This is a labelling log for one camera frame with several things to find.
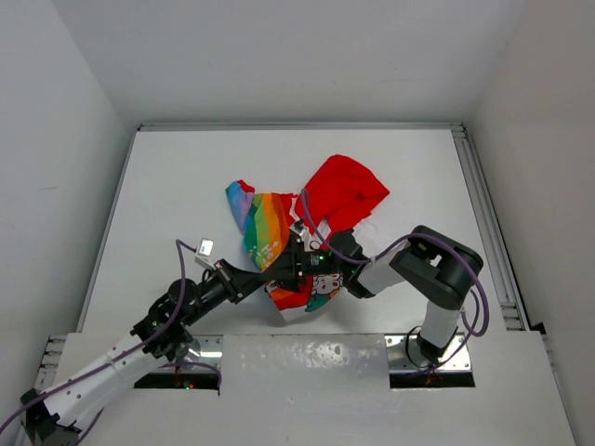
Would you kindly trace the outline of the rainbow red child jacket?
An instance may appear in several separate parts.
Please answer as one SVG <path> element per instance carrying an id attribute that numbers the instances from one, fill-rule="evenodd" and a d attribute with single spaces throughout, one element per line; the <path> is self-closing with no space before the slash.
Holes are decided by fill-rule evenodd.
<path id="1" fill-rule="evenodd" d="M 302 219 L 310 233 L 306 250 L 323 249 L 336 232 L 355 230 L 389 195 L 390 191 L 371 170 L 348 156 L 330 156 L 305 185 L 308 203 L 296 193 L 257 192 L 239 179 L 225 190 L 232 216 L 243 235 L 244 249 L 261 271 L 281 254 L 291 225 Z M 264 290 L 280 313 L 291 323 L 316 313 L 341 289 L 337 274 L 309 277 L 298 292 L 266 282 Z"/>

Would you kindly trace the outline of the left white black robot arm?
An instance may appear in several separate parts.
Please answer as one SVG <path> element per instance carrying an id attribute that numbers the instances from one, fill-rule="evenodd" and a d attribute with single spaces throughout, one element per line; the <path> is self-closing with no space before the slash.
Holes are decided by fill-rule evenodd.
<path id="1" fill-rule="evenodd" d="M 23 426 L 33 445 L 74 445 L 90 419 L 142 377 L 185 355 L 188 327 L 220 304 L 238 303 L 266 279 L 221 259 L 204 280 L 182 277 L 150 307 L 129 334 L 78 374 L 39 393 L 21 396 Z"/>

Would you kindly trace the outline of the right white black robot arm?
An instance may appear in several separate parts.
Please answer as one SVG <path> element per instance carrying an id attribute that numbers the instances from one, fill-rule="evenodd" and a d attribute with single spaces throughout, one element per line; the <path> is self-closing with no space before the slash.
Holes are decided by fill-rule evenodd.
<path id="1" fill-rule="evenodd" d="M 487 296 L 479 282 L 482 258 L 425 226 L 415 227 L 376 256 L 364 254 L 352 230 L 334 233 L 323 246 L 308 251 L 291 234 L 284 251 L 264 270 L 264 278 L 298 291 L 310 276 L 337 274 L 342 286 L 358 298 L 371 298 L 408 282 L 428 299 L 416 342 L 420 354 L 434 367 L 456 334 L 468 293 L 475 291 L 487 309 Z"/>

